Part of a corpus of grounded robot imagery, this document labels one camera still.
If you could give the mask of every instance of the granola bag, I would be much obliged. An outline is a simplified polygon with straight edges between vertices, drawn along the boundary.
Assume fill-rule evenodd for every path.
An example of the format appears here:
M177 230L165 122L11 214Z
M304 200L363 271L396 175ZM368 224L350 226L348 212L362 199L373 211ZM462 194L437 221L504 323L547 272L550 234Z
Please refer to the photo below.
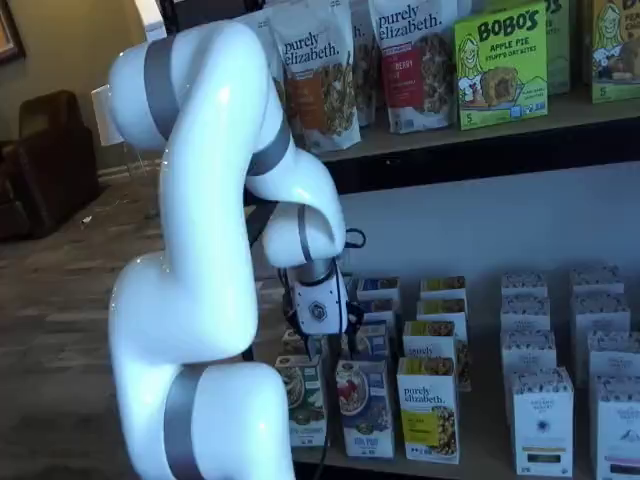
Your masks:
M321 153L359 142L347 0L302 0L271 11L287 89L307 147Z
M454 122L451 0L369 0L382 51L382 76L392 133L445 127Z
M353 82L361 127L374 122L378 93L380 49L376 42L367 0L351 0L353 24Z

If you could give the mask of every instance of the green box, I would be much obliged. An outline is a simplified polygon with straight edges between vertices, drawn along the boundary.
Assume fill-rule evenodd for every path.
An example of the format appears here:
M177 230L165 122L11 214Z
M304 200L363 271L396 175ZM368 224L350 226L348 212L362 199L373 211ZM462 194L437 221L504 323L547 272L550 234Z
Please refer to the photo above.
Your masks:
M493 10L522 5L529 0L489 0ZM546 0L547 81L549 95L566 93L571 88L571 48L569 43L569 0Z
M547 114L545 2L523 2L456 23L460 128Z

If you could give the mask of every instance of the wooden floor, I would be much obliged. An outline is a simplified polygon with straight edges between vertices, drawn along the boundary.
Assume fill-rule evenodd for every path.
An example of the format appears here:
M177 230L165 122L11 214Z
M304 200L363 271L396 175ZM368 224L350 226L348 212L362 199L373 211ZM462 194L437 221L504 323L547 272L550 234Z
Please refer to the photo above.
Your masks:
M0 244L0 478L136 478L116 412L107 303L131 258L163 248L154 206L151 182L127 182L48 238Z

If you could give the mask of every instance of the cereal box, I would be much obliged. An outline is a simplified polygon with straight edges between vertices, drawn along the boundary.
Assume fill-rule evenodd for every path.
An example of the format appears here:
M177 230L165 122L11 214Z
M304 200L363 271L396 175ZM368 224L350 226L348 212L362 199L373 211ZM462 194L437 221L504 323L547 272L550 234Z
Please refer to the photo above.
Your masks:
M593 103L640 97L640 2L593 0Z
M398 395L410 460L460 461L458 397L451 358L401 358Z
M547 114L546 21L531 1L456 23L462 130Z
M358 282L358 301L389 298L400 301L400 280L398 277L363 278Z
M458 388L471 391L469 338L467 336L467 315L465 301L457 300L421 300L417 306L417 320L449 321L455 325L456 367L458 370Z
M628 332L631 312L622 294L584 293L571 299L571 346L575 363L576 385L587 384L589 372L589 332Z
M362 325L356 334L357 353L354 360L366 360L371 357L387 358L391 353L389 348L389 334L384 323ZM349 345L346 335L342 335L342 354L349 358Z
M393 458L395 437L386 361L340 360L336 383L347 455Z
M549 299L533 295L502 297L500 328L503 332L551 330Z
M597 375L640 376L640 333L593 331L588 345L590 379Z
M278 357L276 370L287 391L291 446L323 446L327 435L327 401L320 356Z
M591 459L598 480L640 474L640 377L596 377Z
M573 386L564 368L511 377L516 473L573 475Z
M505 410L507 422L511 419L511 385L514 373L537 372L558 365L553 332L537 330L504 332L501 335L502 374L504 376Z
M547 281L540 272L506 272L502 275L502 296L509 295L548 297Z
M573 293L624 293L624 282L616 265L572 268L569 279Z
M453 322L407 322L402 344L405 357L443 357L456 363L455 324Z

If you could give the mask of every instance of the white box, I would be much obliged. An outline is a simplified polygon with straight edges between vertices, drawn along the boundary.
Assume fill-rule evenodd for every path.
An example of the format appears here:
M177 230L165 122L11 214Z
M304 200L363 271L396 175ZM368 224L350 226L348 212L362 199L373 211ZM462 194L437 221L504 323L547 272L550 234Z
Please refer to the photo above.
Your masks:
M353 360L368 360L375 357L386 359L391 354L389 348L389 333L384 323L362 325L356 334L357 353L353 354ZM342 335L342 356L349 358L349 344L346 335Z
M640 376L640 333L593 331L588 345L589 379L597 375Z
M456 342L453 322L407 322L404 325L402 344L405 357L451 358L455 366Z
M540 272L506 272L502 275L502 295L548 297L547 281Z
M564 368L511 377L516 473L573 475L573 386Z
M410 460L460 461L458 394L451 358L401 358L398 396Z
M503 332L551 330L551 306L548 297L509 295L502 297L500 326Z
M505 413L507 424L511 421L511 385L514 373L535 373L545 368L558 366L556 341L549 330L530 332L503 332L500 338L502 345L502 375L504 379Z
M358 281L358 301L377 300L390 298L400 302L400 279L388 278L362 278Z
M336 383L347 455L393 458L395 437L386 361L340 360Z
M458 352L456 358L458 388L463 392L471 391L465 301L463 299L420 300L417 305L416 319L419 321L448 321L455 324L456 350Z
M321 447L327 435L327 399L322 362L317 355L278 357L289 403L289 437L292 447Z
M640 475L640 377L596 377L591 460L597 480Z
M569 272L573 293L624 293L620 269L615 265L572 268Z
M594 292L571 298L571 346L576 385L584 387L589 377L589 332L628 332L631 312L623 294Z

